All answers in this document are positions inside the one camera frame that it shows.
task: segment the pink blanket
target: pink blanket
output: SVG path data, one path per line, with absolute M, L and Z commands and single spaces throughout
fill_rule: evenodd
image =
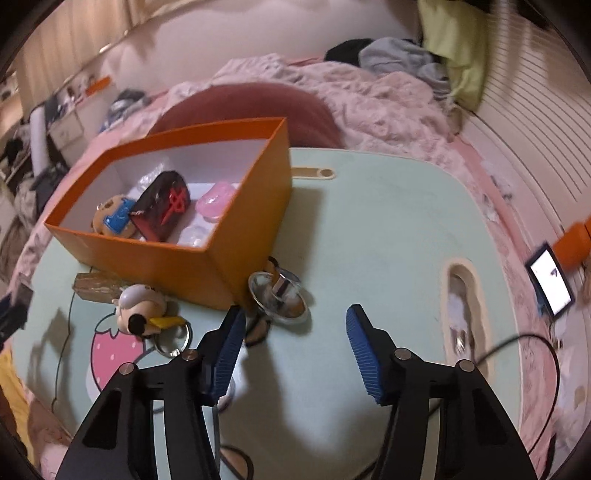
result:
M 543 334 L 541 322 L 537 319 L 535 295 L 520 258 L 524 252 L 518 254 L 508 233 L 506 226 L 509 220 L 501 221 L 498 215 L 490 215 L 491 206 L 486 201 L 483 188 L 458 152 L 462 150 L 461 145 L 456 144 L 454 148 L 450 143 L 446 118 L 433 100 L 431 89 L 420 80 L 401 72 L 375 77 L 369 72 L 340 63 L 292 66 L 278 55 L 232 60 L 208 81 L 177 85 L 148 109 L 130 117 L 118 129 L 92 141 L 52 197 L 21 255 L 15 275 L 22 273 L 31 277 L 50 240 L 50 234 L 43 225 L 47 212 L 101 153 L 117 143 L 143 137 L 166 111 L 196 92 L 211 85 L 245 82 L 277 82 L 313 93 L 328 105 L 342 131 L 346 148 L 428 161 L 461 181 L 485 215 L 511 292 L 519 331 Z M 520 250 L 524 249 L 524 245 L 519 245 Z M 532 445 L 542 428 L 550 409 L 555 381 L 554 374 L 548 374 L 553 372 L 551 358 L 543 350 L 538 351 L 539 348 L 534 342 L 524 341 L 521 344 L 523 380 L 520 434 L 526 447 Z M 548 429 L 531 457 L 538 473 L 544 467 L 550 435 L 551 429 Z

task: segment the phone screen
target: phone screen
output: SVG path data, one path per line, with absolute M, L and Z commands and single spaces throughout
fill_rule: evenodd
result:
M 556 315 L 572 301 L 566 280 L 560 274 L 560 269 L 547 250 L 532 264 L 531 271 L 544 291 L 553 315 Z

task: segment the cartoon bear keychain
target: cartoon bear keychain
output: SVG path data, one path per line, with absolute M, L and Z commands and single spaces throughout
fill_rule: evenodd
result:
M 186 324 L 182 317 L 165 316 L 167 305 L 164 295 L 147 285 L 127 287 L 118 300 L 113 300 L 113 304 L 117 307 L 117 326 L 123 333 L 149 337 Z
M 129 220 L 129 211 L 135 200 L 124 195 L 115 195 L 98 206 L 92 219 L 92 229 L 99 235 L 130 238 L 136 231 Z

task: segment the white wall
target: white wall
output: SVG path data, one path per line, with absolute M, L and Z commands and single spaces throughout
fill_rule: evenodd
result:
M 209 0 L 134 29 L 88 71 L 154 92 L 207 78 L 232 58 L 323 56 L 350 38 L 413 38 L 416 25 L 414 0 Z

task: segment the yellow cloth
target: yellow cloth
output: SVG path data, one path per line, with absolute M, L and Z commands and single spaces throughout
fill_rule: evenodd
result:
M 475 111 L 486 80 L 488 29 L 486 14 L 461 0 L 418 0 L 423 47 L 446 59 L 452 95 Z
M 35 457 L 33 446 L 29 439 L 27 423 L 30 412 L 29 403 L 27 402 L 21 381 L 17 377 L 17 373 L 12 365 L 12 351 L 9 347 L 5 347 L 2 353 L 0 353 L 0 387 L 4 392 L 6 400 L 8 400 L 14 419 L 17 422 L 18 436 L 25 444 L 25 447 L 27 447 L 29 461 L 33 463 Z

